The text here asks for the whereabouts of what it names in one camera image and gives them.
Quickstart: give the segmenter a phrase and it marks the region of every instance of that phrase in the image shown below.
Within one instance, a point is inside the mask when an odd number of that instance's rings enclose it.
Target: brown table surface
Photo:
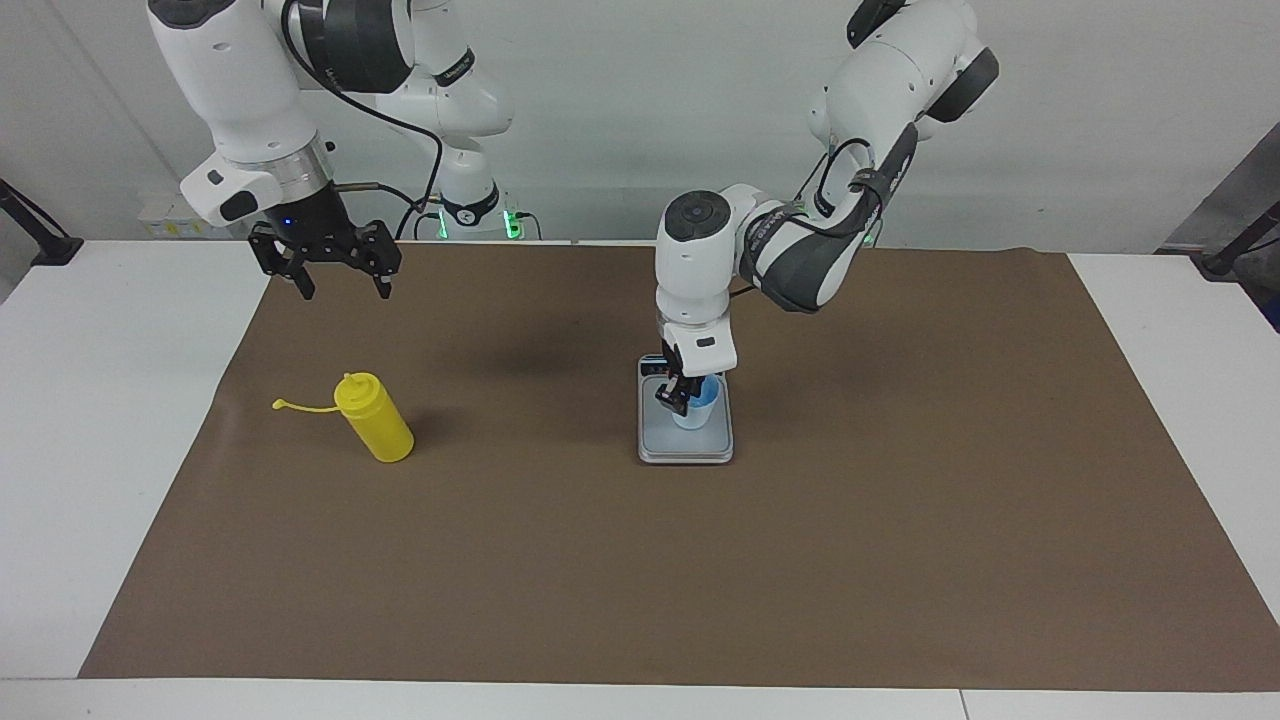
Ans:
[[[735,302],[739,454],[636,457],[652,251],[273,283],[82,676],[1280,691],[1280,628],[1065,256]],[[381,466],[323,404],[390,388]]]

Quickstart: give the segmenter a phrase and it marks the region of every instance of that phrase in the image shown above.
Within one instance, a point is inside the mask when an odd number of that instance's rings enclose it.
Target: green light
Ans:
[[[511,210],[503,210],[502,217],[507,219],[507,237],[511,240],[520,240],[525,236],[525,228]]]

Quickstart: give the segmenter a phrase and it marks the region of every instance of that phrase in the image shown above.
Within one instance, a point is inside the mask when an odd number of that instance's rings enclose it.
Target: yellow bottle cap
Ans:
[[[387,404],[381,380],[369,373],[343,375],[333,391],[333,401],[348,418],[371,418]]]

